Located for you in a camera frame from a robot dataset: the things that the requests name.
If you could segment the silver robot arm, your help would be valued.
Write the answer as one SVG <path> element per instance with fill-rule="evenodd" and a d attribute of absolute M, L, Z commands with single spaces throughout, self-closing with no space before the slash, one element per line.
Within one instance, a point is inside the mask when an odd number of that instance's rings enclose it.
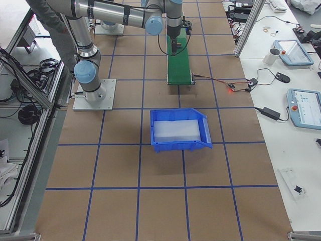
<path fill-rule="evenodd" d="M 117 27 L 117 23 L 109 22 L 109 21 L 103 21 L 101 20 L 100 25 L 104 29 L 112 29 Z"/>
<path fill-rule="evenodd" d="M 178 54 L 177 37 L 181 29 L 186 26 L 182 1 L 141 1 L 139 7 L 114 1 L 28 1 L 27 3 L 46 26 L 59 31 L 69 30 L 82 59 L 92 59 L 98 53 L 89 31 L 85 29 L 85 18 L 142 28 L 150 35 L 158 35 L 163 30 L 162 15 L 165 14 L 167 35 L 171 41 L 173 56 Z"/>

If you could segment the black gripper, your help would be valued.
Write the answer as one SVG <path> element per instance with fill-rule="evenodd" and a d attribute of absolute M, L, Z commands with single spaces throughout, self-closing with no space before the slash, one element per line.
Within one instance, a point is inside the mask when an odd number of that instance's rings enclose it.
<path fill-rule="evenodd" d="M 181 26 L 169 26 L 167 25 L 167 35 L 171 38 L 171 55 L 177 54 L 177 37 L 180 35 Z"/>

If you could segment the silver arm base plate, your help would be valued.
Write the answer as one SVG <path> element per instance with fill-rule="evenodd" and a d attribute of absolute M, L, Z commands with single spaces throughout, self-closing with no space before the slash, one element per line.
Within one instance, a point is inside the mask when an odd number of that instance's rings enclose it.
<path fill-rule="evenodd" d="M 78 85 L 75 94 L 74 111 L 100 111 L 113 110 L 116 79 L 100 79 L 100 88 L 95 92 L 84 92 L 81 85 Z"/>
<path fill-rule="evenodd" d="M 104 29 L 101 27 L 100 22 L 95 25 L 94 32 L 96 35 L 123 35 L 124 25 L 117 24 L 116 28 Z"/>

